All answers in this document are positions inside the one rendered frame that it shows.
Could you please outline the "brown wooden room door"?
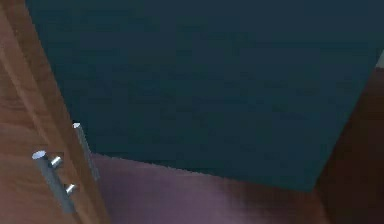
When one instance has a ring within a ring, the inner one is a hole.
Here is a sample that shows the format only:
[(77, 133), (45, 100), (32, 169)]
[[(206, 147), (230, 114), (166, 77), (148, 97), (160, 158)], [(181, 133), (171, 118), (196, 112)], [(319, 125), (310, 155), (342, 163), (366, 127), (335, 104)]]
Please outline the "brown wooden room door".
[[(0, 224), (112, 224), (25, 0), (0, 0)], [(77, 186), (64, 213), (32, 154)]]

